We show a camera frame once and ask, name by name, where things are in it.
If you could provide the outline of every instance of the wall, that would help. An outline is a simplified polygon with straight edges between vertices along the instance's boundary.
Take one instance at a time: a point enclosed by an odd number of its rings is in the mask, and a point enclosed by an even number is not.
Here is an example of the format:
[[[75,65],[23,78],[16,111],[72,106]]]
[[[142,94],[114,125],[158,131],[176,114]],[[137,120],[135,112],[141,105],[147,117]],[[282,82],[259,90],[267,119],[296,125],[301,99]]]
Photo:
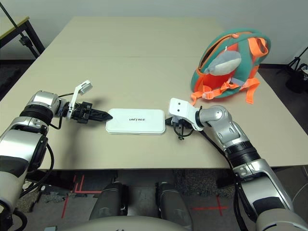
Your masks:
[[[253,27],[269,36],[272,50],[265,63],[288,63],[308,41],[307,0],[2,0],[1,2],[11,15],[30,16],[30,22],[45,46],[51,43],[75,15],[213,16],[226,29]],[[0,59],[32,59],[30,51],[21,46],[17,40],[0,50]]]

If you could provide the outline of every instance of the teal backpack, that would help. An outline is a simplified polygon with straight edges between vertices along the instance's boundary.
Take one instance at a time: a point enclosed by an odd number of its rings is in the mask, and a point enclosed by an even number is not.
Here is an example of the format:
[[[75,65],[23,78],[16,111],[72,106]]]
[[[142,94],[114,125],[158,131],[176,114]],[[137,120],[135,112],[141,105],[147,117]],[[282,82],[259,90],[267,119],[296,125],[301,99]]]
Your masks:
[[[255,74],[270,51],[270,39],[254,29],[234,29],[208,46],[193,74],[192,105],[198,98],[211,100],[247,90],[246,102],[260,84]]]

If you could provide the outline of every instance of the black tripod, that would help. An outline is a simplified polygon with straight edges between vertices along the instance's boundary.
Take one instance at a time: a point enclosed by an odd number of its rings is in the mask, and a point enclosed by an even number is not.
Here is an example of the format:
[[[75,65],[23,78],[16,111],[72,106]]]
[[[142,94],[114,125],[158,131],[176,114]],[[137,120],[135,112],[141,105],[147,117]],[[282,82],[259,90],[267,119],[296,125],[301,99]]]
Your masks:
[[[20,43],[23,44],[24,46],[28,47],[30,49],[30,51],[32,52],[32,54],[34,55],[35,58],[38,58],[39,55],[36,53],[36,51],[33,48],[33,44],[31,42],[31,40],[28,38],[28,36],[25,36],[23,34],[23,32],[20,30],[20,28],[18,27],[18,25],[14,22],[14,20],[12,19],[12,17],[9,15],[9,13],[6,11],[6,9],[4,8],[4,6],[2,5],[2,3],[0,2],[0,7],[3,10],[3,12],[6,14],[6,16],[9,18],[9,20],[11,21],[11,23],[14,25],[14,27],[16,28],[16,30],[18,31],[18,33],[20,34],[21,38],[20,38]]]
[[[303,53],[306,52],[306,50],[308,50],[308,47],[306,47],[303,52],[301,52],[301,54],[298,56],[298,57],[295,57],[288,65],[284,66],[284,68],[280,69],[276,74],[279,74],[281,71],[284,71],[284,70],[287,70],[287,68],[291,68],[292,69],[292,66],[296,63],[295,65],[295,69],[294,71],[297,70],[297,67],[298,67],[298,64],[300,62],[300,57],[303,55]]]

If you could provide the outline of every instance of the robotic arm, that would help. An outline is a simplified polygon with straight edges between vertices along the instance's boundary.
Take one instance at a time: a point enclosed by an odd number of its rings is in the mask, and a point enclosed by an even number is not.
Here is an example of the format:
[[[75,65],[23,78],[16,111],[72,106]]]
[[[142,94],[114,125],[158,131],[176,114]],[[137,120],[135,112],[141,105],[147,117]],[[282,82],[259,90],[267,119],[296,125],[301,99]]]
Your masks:
[[[77,95],[91,89],[90,81],[85,81],[75,89],[71,103],[57,94],[38,91],[0,136],[0,223],[1,228],[12,225],[11,214],[21,195],[27,172],[37,170],[48,147],[47,133],[53,117],[87,123],[89,119],[105,121],[112,117],[102,111],[92,109],[91,103],[75,103]]]
[[[293,212],[292,200],[276,174],[262,159],[240,126],[222,106],[197,109],[187,101],[172,98],[169,105],[172,123],[184,119],[194,130],[211,127],[215,143],[224,152],[235,175],[238,194],[249,218],[258,231],[308,230],[307,224]]]

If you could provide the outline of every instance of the beige tabletop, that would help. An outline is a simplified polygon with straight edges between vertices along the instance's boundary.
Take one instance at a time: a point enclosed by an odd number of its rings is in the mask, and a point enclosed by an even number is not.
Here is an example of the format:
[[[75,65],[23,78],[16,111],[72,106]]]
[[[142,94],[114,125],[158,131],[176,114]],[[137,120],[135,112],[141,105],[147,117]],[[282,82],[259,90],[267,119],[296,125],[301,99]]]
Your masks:
[[[205,18],[75,17],[0,102],[0,130],[36,91],[65,94],[86,79],[93,89],[78,102],[103,111],[162,109],[167,118],[172,97],[190,100],[192,74],[205,48],[222,31],[215,20]],[[243,92],[198,100],[196,106],[225,106],[271,166],[308,164],[308,136],[257,77],[261,84],[253,105],[245,102]],[[179,141],[170,127],[160,136],[110,135],[105,123],[72,120],[64,121],[61,130],[50,127],[48,138],[55,169],[228,167],[198,132]],[[46,154],[41,168],[49,164]]]
[[[18,26],[20,26],[21,24],[29,20],[28,16],[16,16],[12,18]],[[8,19],[8,17],[5,17],[5,16],[0,17],[0,39],[7,36],[13,30],[15,30],[15,27],[13,26],[11,21]]]

